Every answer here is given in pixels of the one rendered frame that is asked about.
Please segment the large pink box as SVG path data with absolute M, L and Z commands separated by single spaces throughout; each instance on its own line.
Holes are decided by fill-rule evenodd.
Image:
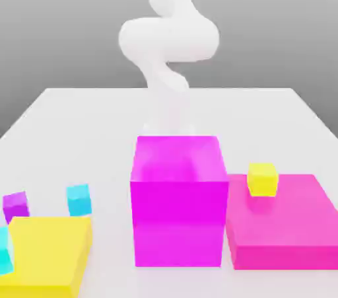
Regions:
M 338 209 L 312 174 L 282 174 L 274 197 L 230 175 L 226 235 L 236 270 L 338 270 Z

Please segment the small cyan cube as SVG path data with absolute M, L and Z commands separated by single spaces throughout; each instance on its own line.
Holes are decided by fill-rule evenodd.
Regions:
M 14 246 L 8 226 L 0 227 L 0 276 L 14 271 Z

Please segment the large magenta box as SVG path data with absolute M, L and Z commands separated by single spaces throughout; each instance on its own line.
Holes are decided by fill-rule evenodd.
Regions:
M 137 267 L 219 267 L 229 179 L 213 135 L 137 138 L 130 190 Z

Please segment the small yellow cube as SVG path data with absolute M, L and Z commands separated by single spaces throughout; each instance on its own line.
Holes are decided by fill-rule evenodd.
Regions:
M 275 197 L 279 175 L 272 163 L 250 163 L 247 183 L 253 197 Z

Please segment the small blue cube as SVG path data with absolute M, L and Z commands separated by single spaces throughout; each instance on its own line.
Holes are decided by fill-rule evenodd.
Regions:
M 67 187 L 67 205 L 72 217 L 90 215 L 92 204 L 88 184 Z

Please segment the small purple cube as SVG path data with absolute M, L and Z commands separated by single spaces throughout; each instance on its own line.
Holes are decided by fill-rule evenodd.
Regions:
M 16 192 L 3 196 L 3 213 L 9 224 L 13 217 L 29 217 L 26 192 Z

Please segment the large yellow box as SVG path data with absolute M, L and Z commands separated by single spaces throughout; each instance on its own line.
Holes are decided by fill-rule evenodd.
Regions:
M 78 298 L 92 246 L 89 217 L 14 217 L 14 271 L 0 298 Z

